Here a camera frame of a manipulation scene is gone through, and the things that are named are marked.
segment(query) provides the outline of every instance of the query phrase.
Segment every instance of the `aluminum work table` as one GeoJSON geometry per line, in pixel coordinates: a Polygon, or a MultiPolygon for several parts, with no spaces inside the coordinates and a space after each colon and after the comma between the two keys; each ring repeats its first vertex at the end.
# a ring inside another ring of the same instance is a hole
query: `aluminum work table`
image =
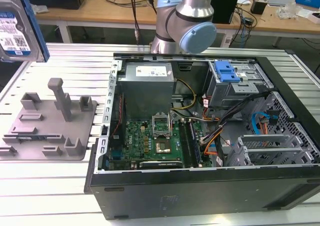
{"type": "MultiPolygon", "coordinates": [[[[99,135],[114,52],[148,52],[148,46],[48,44],[47,63],[23,63],[0,93],[0,133],[20,111],[24,92],[53,99],[47,83],[61,77],[71,99],[98,102],[88,150],[82,161],[0,162],[0,225],[320,225],[320,194],[287,211],[106,221],[93,195],[83,193],[90,148],[99,135]]],[[[211,48],[211,55],[266,56],[320,122],[320,81],[284,50],[211,48]]]]}

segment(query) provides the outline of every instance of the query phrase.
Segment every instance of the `motherboard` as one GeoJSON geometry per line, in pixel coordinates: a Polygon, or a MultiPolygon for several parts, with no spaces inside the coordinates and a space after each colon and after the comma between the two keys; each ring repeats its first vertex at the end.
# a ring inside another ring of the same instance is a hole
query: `motherboard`
{"type": "Polygon", "coordinates": [[[137,169],[140,162],[146,161],[176,161],[181,162],[183,166],[189,166],[192,160],[194,163],[200,163],[199,146],[200,138],[203,136],[201,124],[195,121],[172,121],[169,128],[167,127],[166,122],[152,124],[152,121],[128,121],[125,127],[124,147],[111,151],[111,169],[137,169]],[[194,138],[188,138],[189,135],[185,131],[185,128],[188,131],[191,127],[194,138]],[[154,136],[154,131],[166,130],[171,132],[170,136],[154,136]]]}

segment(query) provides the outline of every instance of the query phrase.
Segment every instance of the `yellow wire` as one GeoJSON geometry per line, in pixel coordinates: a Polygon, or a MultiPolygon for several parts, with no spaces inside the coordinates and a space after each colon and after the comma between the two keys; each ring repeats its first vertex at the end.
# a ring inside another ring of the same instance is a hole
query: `yellow wire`
{"type": "Polygon", "coordinates": [[[191,86],[189,86],[185,81],[183,81],[183,80],[181,80],[181,79],[177,79],[177,81],[181,81],[183,84],[185,84],[185,85],[192,91],[193,101],[192,101],[191,104],[188,105],[188,106],[185,106],[185,107],[172,107],[171,109],[174,109],[174,110],[184,110],[184,109],[188,109],[188,108],[192,107],[192,106],[195,104],[197,96],[196,96],[195,92],[192,90],[191,86]]]}

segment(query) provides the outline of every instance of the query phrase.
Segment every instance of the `robotic arm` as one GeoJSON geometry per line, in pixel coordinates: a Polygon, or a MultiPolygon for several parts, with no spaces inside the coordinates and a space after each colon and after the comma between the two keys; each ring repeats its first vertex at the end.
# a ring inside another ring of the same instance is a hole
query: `robotic arm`
{"type": "Polygon", "coordinates": [[[215,40],[211,0],[158,0],[152,53],[198,54],[215,40]]]}

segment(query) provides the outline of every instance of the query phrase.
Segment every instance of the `wooden table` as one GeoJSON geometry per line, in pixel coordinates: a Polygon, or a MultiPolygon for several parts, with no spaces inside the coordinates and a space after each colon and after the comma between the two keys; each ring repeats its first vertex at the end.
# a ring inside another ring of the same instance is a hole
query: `wooden table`
{"type": "MultiPolygon", "coordinates": [[[[129,3],[130,0],[116,0],[116,2],[129,3]]],[[[245,5],[242,7],[247,11],[251,8],[251,6],[245,5]]],[[[267,6],[263,15],[256,15],[258,24],[251,32],[252,35],[320,38],[320,25],[316,25],[305,18],[281,20],[276,15],[276,9],[275,7],[267,6]]],[[[141,29],[156,29],[156,15],[151,7],[137,7],[136,14],[141,29]]],[[[131,8],[113,5],[106,2],[106,0],[85,0],[79,10],[49,8],[49,13],[38,14],[36,17],[40,24],[57,25],[65,43],[72,42],[68,26],[135,27],[131,8]]],[[[240,19],[238,15],[234,15],[231,24],[216,24],[217,32],[224,34],[221,47],[229,47],[231,39],[238,31],[239,26],[240,19]]]]}

